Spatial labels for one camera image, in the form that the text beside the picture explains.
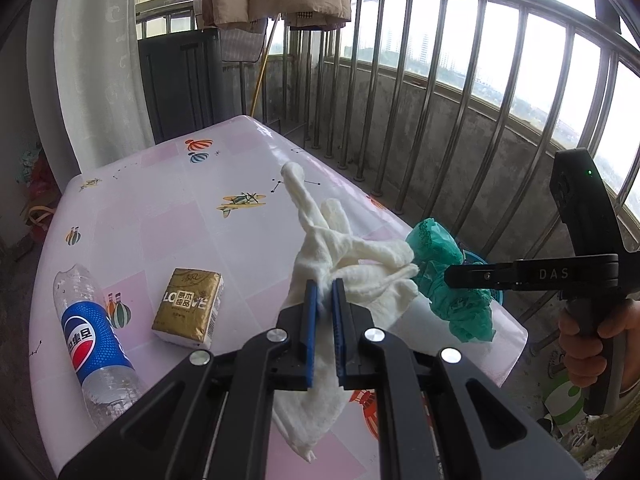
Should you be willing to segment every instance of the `pepsi label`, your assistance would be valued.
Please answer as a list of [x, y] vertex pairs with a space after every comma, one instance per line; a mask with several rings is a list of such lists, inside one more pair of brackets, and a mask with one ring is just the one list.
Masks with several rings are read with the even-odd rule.
[[62, 330], [71, 364], [80, 384], [89, 374], [105, 366], [133, 368], [113, 333], [107, 313], [93, 301], [79, 301], [62, 315]]

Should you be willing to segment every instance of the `metal screw head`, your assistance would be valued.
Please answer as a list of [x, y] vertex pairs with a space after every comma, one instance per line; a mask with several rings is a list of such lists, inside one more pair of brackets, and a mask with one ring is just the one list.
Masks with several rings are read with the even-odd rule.
[[192, 365], [202, 366], [211, 361], [211, 354], [205, 350], [196, 350], [195, 352], [191, 352], [189, 361]]
[[460, 359], [462, 359], [462, 354], [455, 348], [445, 348], [444, 350], [442, 350], [442, 352], [440, 352], [440, 356], [442, 357], [443, 361], [446, 361], [447, 363], [451, 363], [453, 365], [459, 363]]
[[385, 333], [382, 332], [379, 328], [368, 328], [364, 332], [364, 337], [369, 341], [373, 341], [377, 343], [378, 341], [382, 341], [385, 338]]
[[289, 334], [281, 328], [272, 328], [267, 332], [267, 339], [272, 343], [282, 343], [287, 340], [287, 337], [289, 337]]

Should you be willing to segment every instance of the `green plastic bag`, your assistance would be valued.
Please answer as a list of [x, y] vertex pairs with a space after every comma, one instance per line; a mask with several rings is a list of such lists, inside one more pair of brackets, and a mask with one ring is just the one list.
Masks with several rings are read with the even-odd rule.
[[414, 264], [420, 271], [414, 277], [418, 290], [431, 300], [431, 310], [444, 321], [449, 331], [466, 343], [476, 338], [492, 341], [495, 330], [491, 320], [491, 293], [485, 288], [449, 288], [444, 271], [459, 265], [464, 256], [456, 241], [433, 218], [420, 222], [406, 238], [414, 250]]

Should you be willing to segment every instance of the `floor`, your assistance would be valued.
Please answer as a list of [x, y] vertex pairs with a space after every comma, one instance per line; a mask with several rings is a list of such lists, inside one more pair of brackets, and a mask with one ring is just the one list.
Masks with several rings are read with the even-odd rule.
[[0, 273], [0, 418], [47, 479], [56, 476], [40, 438], [29, 379], [31, 291], [40, 246]]

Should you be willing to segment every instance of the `table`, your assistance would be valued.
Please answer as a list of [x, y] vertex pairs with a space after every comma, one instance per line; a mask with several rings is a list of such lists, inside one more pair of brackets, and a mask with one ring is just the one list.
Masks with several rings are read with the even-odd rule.
[[[80, 263], [95, 276], [105, 296], [120, 293], [132, 314], [116, 334], [148, 386], [189, 352], [151, 332], [175, 267], [222, 273], [225, 289], [211, 351], [239, 349], [274, 325], [303, 241], [297, 211], [280, 182], [280, 168], [289, 160], [303, 167], [318, 203], [340, 199], [354, 234], [383, 240], [405, 238], [410, 231], [347, 179], [245, 116], [169, 140], [78, 175], [68, 184], [40, 257], [29, 335], [33, 403], [56, 474], [97, 434], [54, 308], [56, 273]], [[225, 207], [230, 197], [243, 193], [263, 195], [260, 201], [265, 205]], [[522, 352], [527, 333], [499, 304], [492, 309], [494, 342], [456, 346], [501, 384]], [[395, 329], [410, 343], [457, 342], [424, 297], [414, 301]], [[437, 337], [424, 337], [434, 330]], [[364, 408], [366, 394], [353, 394], [353, 402], [318, 443], [318, 459], [311, 464], [293, 453], [272, 426], [267, 478], [378, 478], [378, 446], [367, 425], [371, 414]]]

